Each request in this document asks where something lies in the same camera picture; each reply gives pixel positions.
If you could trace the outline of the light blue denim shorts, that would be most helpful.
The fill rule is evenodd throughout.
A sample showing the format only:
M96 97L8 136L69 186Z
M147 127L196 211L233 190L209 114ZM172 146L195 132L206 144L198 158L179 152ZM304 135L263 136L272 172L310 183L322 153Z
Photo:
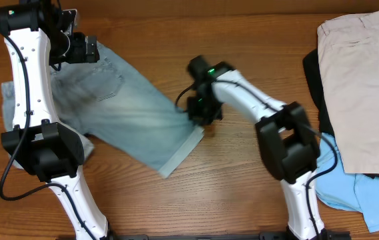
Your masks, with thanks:
M51 71L60 121L79 134L86 158L93 135L168 177L202 140L203 128L124 59L97 46L96 63L63 63Z

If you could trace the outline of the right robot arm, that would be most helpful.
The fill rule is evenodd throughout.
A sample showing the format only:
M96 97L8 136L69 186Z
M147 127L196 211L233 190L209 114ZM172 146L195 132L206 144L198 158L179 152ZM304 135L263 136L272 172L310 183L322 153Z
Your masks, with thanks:
M266 95L225 62L211 66L199 55L187 70L195 92L187 99L189 119L210 125L227 104L254 123L260 157L280 182L288 209L289 239L323 239L324 224L314 196L319 146L303 107Z

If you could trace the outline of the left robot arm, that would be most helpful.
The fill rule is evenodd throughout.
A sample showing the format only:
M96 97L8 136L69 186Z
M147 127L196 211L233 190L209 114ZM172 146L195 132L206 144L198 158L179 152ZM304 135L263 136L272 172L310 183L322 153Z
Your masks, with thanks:
M51 70L99 60L96 38L76 25L77 11L62 10L59 3L20 1L0 8L15 96L12 130L1 134L1 143L12 163L54 192L77 239L114 239L83 175L81 137L60 122L53 102Z

